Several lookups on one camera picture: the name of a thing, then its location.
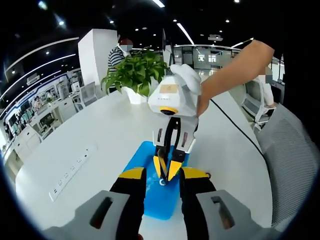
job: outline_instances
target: gray mesh chair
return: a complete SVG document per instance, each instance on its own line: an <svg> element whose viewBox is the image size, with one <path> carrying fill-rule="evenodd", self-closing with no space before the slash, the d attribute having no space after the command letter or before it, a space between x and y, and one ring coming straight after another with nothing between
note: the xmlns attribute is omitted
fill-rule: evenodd
<svg viewBox="0 0 320 240"><path fill-rule="evenodd" d="M98 100L95 82L91 82L80 88L80 100L84 108Z"/></svg>
<svg viewBox="0 0 320 240"><path fill-rule="evenodd" d="M279 105L257 140L266 158L272 189L272 226L287 225L306 198L320 152L301 121Z"/></svg>

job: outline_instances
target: glass partition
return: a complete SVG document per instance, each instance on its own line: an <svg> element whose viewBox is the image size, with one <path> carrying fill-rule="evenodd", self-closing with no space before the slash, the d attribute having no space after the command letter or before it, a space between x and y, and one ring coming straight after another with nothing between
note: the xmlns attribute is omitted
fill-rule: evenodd
<svg viewBox="0 0 320 240"><path fill-rule="evenodd" d="M212 75L215 71L229 64L241 49L217 45L177 45L174 46L174 58L177 64L188 64L200 76ZM285 64L273 57L268 65L272 70L272 79L282 82Z"/></svg>

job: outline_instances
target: gripper jaw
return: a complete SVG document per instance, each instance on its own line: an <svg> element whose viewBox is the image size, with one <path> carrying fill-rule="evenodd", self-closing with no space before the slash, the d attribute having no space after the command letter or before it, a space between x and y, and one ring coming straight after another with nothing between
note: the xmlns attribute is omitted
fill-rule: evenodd
<svg viewBox="0 0 320 240"><path fill-rule="evenodd" d="M153 131L153 145L156 150L153 163L159 178L171 181L182 167L186 154L189 154L196 141L194 133L199 119L189 116L159 116L159 125ZM176 130L176 140L169 163L168 155L171 148L171 138Z"/></svg>

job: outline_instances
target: power strip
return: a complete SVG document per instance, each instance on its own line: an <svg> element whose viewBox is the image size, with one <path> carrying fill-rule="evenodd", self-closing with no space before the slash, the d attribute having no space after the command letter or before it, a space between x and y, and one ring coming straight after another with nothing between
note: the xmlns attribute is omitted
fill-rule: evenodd
<svg viewBox="0 0 320 240"><path fill-rule="evenodd" d="M49 196L51 200L54 202L62 190L67 186L72 177L79 171L79 169L87 162L87 160L96 152L98 149L96 144L92 144L88 146L83 154L78 157L74 163L69 167L68 170L65 171L63 177L57 181L55 186L50 189Z"/></svg>

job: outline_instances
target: striped shirt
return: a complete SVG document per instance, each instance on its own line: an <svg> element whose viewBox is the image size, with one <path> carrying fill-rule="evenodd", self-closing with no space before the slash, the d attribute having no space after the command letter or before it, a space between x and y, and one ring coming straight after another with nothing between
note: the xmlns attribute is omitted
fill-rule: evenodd
<svg viewBox="0 0 320 240"><path fill-rule="evenodd" d="M125 56L122 50L118 46L113 48L108 56L109 73L115 73L117 71L115 66L121 63L123 59L125 59Z"/></svg>

